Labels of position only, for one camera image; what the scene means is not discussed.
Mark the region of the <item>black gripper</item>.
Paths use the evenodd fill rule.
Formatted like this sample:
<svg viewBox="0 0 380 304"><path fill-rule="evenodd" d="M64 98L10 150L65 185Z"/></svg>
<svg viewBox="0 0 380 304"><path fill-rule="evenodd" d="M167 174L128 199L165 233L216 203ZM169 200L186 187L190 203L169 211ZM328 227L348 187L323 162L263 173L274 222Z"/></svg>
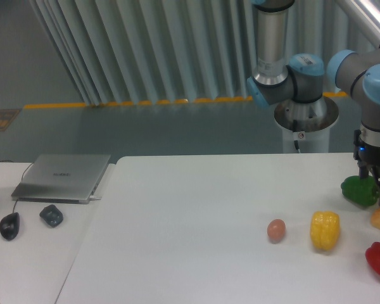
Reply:
<svg viewBox="0 0 380 304"><path fill-rule="evenodd" d="M380 174L380 130L357 129L353 138L353 158L357 161L359 179L366 179L369 172ZM380 176L376 177L380 192Z"/></svg>

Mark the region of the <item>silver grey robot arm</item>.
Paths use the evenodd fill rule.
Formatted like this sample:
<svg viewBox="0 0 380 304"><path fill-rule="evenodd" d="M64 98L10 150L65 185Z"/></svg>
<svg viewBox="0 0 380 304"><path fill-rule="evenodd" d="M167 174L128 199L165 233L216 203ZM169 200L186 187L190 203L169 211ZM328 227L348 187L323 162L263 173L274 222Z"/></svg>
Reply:
<svg viewBox="0 0 380 304"><path fill-rule="evenodd" d="M327 65L312 54L284 59L288 11L292 1L253 1L258 22L258 63L247 88L261 106L277 105L276 122L292 132L321 130L333 124L337 111L322 97L324 76L362 109L354 132L359 177L373 177L380 192L380 1L339 1L374 46L358 54L336 53Z"/></svg>

